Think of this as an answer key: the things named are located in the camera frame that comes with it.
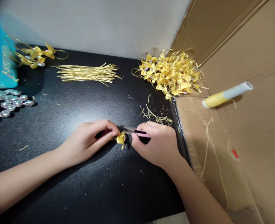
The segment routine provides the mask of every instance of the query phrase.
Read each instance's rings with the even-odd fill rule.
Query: hand
[[[151,136],[150,142],[144,145],[136,134],[132,134],[132,146],[143,158],[162,169],[181,158],[173,128],[152,121],[142,123],[137,128]]]
[[[95,136],[104,131],[102,137]],[[109,120],[82,123],[71,136],[56,149],[59,160],[64,166],[79,164],[95,154],[109,140],[120,133],[118,127]]]

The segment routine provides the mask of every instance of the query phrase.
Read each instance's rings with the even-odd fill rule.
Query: forearm
[[[53,150],[1,172],[0,214],[65,168]]]
[[[190,223],[232,223],[183,157],[173,162],[165,171],[178,189]]]

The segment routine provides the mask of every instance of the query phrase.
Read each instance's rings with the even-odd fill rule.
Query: blue basket
[[[14,88],[18,84],[14,46],[0,26],[0,89]]]

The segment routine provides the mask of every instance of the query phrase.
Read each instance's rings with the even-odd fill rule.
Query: black table
[[[81,122],[109,119],[119,127],[137,127],[147,121],[137,116],[149,94],[152,112],[175,121],[180,153],[189,162],[175,105],[150,83],[131,75],[136,60],[67,52],[65,61],[47,58],[45,68],[18,68],[16,89],[35,96],[38,105],[21,108],[13,118],[0,121],[0,172],[57,148]],[[121,68],[117,75],[122,80],[114,80],[109,87],[95,81],[62,82],[58,69],[51,67],[104,62]],[[130,136],[124,150],[111,141],[88,161],[52,177],[4,213],[0,222],[145,223],[184,211],[171,179],[130,147],[131,140]]]

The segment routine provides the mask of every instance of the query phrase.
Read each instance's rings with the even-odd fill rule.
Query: pile of yellow ribbon flowers
[[[139,69],[134,68],[131,73],[134,76],[146,79],[148,82],[157,83],[157,90],[162,90],[165,99],[171,100],[180,94],[192,93],[196,90],[201,93],[199,87],[201,82],[201,71],[198,71],[197,63],[185,52],[165,52],[159,53],[159,58],[152,57],[149,53],[146,58],[140,58],[142,62]]]

